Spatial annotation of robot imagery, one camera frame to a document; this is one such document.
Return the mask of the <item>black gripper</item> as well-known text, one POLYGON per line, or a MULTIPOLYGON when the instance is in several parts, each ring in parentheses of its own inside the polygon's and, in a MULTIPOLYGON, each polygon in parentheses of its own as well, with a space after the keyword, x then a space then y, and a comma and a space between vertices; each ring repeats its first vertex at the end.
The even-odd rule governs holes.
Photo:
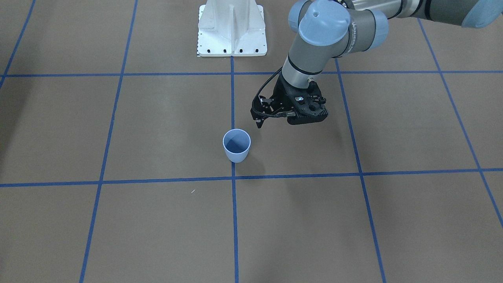
MULTIPOLYGON (((308 88, 310 82, 315 81, 313 79, 308 79, 306 88, 308 88)), ((271 98, 268 99, 264 96, 255 96, 253 99, 251 104, 251 115, 259 129, 262 127, 264 120, 271 115, 277 114, 286 118, 295 116, 291 102, 286 95, 287 85, 293 86, 286 81, 284 75, 280 74, 275 83, 271 98)))

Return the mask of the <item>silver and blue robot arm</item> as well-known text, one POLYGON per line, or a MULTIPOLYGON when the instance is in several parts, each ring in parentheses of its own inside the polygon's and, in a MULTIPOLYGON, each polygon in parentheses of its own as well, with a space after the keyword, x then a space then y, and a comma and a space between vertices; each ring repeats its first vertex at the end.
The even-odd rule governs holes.
POLYGON ((318 123, 328 116, 317 78, 330 59, 379 47, 392 18, 422 18, 463 28, 483 28, 501 13, 501 0, 300 0, 288 23, 296 37, 270 98, 255 95, 250 114, 264 121, 286 118, 291 125, 318 123))

